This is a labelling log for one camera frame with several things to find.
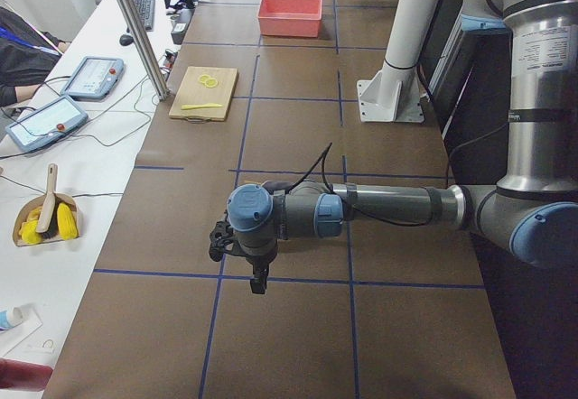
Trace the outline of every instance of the metal pole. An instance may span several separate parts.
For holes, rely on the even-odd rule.
[[[163,74],[154,56],[153,47],[146,36],[145,27],[136,11],[135,2],[133,0],[117,0],[117,2],[128,24],[128,29],[135,38],[135,46],[143,62],[146,74],[153,83],[159,100],[163,101],[169,96],[170,90],[166,86]]]

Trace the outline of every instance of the white desk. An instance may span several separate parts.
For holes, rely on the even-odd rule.
[[[171,40],[171,22],[164,14],[163,0],[156,0],[154,30],[148,33],[154,53],[160,60],[165,49],[176,50]],[[84,56],[116,57],[124,60],[126,71],[106,100],[82,102],[80,106],[95,117],[116,102],[145,77],[145,68],[134,44],[122,47],[120,35],[126,23],[116,0],[103,0],[52,71],[49,79],[70,75]],[[59,91],[65,80],[51,86]],[[135,112],[140,87],[96,121],[82,127],[78,134],[91,134],[111,144],[146,121]],[[55,99],[43,87],[30,106],[41,107]],[[157,97],[150,81],[142,87],[136,107],[152,116]],[[44,191],[48,164],[58,164],[56,191],[70,196],[79,194],[121,193],[124,191],[149,125],[112,147],[104,147],[84,137],[59,142],[50,149],[29,156],[0,161],[3,176]],[[8,136],[0,143],[0,155],[19,153]],[[78,197],[82,216],[80,238],[38,246],[16,247],[12,231],[16,215],[29,200],[41,195],[0,178],[0,310],[31,305],[42,326],[8,354],[0,357],[29,361],[54,367],[70,329],[94,263],[117,210],[120,196]],[[52,352],[44,352],[45,343],[53,343]],[[37,398],[42,393],[0,390],[0,399]]]

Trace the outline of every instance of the white pole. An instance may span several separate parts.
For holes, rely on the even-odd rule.
[[[399,0],[383,67],[359,80],[359,112],[364,122],[422,122],[415,65],[438,0]]]

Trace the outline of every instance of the wooden handle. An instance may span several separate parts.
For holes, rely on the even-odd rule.
[[[56,206],[56,197],[54,191],[56,190],[56,176],[58,174],[58,166],[54,163],[48,165],[48,177],[46,178],[46,198],[42,204],[42,211],[38,218],[38,225],[36,225],[36,232],[41,234],[48,230],[52,220],[52,213]]]

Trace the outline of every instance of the brush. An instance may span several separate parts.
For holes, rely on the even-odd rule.
[[[50,239],[56,237],[58,234],[58,219],[57,219],[57,202],[54,190],[56,189],[56,175],[58,173],[58,166],[54,163],[48,165],[48,177],[46,180],[46,197],[42,204],[42,211],[38,218],[38,225],[36,225],[36,232],[38,232],[42,239]]]

